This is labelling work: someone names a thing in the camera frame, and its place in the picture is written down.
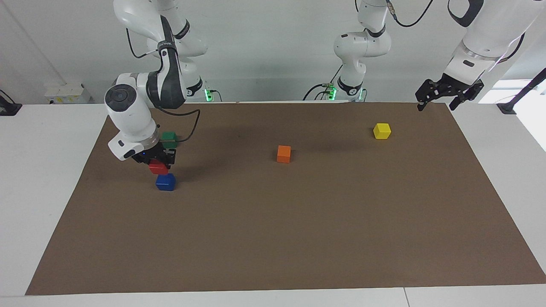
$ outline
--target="blue cube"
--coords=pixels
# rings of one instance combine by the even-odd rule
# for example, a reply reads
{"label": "blue cube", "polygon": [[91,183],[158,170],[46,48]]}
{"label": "blue cube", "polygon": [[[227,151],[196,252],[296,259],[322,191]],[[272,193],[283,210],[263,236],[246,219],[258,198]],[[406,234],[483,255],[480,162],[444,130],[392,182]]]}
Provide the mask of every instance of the blue cube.
{"label": "blue cube", "polygon": [[161,191],[174,191],[176,178],[172,174],[157,175],[156,186]]}

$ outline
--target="green light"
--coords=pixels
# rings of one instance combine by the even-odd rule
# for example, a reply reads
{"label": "green light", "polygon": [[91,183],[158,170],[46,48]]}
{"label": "green light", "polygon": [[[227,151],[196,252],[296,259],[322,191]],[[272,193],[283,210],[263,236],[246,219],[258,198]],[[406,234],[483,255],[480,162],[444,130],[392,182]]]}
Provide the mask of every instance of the green light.
{"label": "green light", "polygon": [[336,100],[337,89],[335,87],[329,87],[328,89],[330,90],[330,92],[328,93],[328,100]]}
{"label": "green light", "polygon": [[214,101],[214,96],[207,89],[205,89],[205,98],[207,102]]}

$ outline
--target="brown mat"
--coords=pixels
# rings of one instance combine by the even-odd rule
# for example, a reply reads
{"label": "brown mat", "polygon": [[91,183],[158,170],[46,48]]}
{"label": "brown mat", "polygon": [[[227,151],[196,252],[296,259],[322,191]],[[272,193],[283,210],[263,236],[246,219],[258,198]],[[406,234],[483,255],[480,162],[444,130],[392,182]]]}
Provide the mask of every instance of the brown mat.
{"label": "brown mat", "polygon": [[106,121],[27,294],[546,283],[445,105],[200,108],[175,192],[116,160]]}

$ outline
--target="green cube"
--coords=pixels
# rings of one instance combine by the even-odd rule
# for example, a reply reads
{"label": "green cube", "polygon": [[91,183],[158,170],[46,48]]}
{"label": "green cube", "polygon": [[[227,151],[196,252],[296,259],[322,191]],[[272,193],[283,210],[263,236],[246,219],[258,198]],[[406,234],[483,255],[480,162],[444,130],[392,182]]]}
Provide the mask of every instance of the green cube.
{"label": "green cube", "polygon": [[163,143],[163,147],[165,149],[174,149],[178,146],[178,137],[176,136],[176,133],[172,131],[163,132],[161,135],[161,143]]}

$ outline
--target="colored block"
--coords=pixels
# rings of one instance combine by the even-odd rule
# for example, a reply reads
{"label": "colored block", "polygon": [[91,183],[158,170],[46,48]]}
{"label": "colored block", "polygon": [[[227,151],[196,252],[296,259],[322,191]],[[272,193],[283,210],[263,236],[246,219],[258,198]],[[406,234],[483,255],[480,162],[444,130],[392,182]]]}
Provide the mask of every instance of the colored block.
{"label": "colored block", "polygon": [[163,132],[161,135],[161,143],[165,149],[174,149],[178,146],[178,137],[172,131]]}
{"label": "colored block", "polygon": [[386,140],[390,136],[390,126],[387,123],[378,123],[373,129],[373,134],[378,140]]}
{"label": "colored block", "polygon": [[174,191],[176,185],[176,178],[172,174],[158,175],[156,180],[156,186],[161,191]]}
{"label": "colored block", "polygon": [[169,174],[169,169],[167,166],[160,161],[152,160],[150,161],[150,164],[148,164],[148,167],[150,171],[152,171],[152,174],[154,175],[167,175]]}
{"label": "colored block", "polygon": [[292,148],[290,146],[279,145],[277,150],[277,162],[278,163],[290,163],[290,153]]}

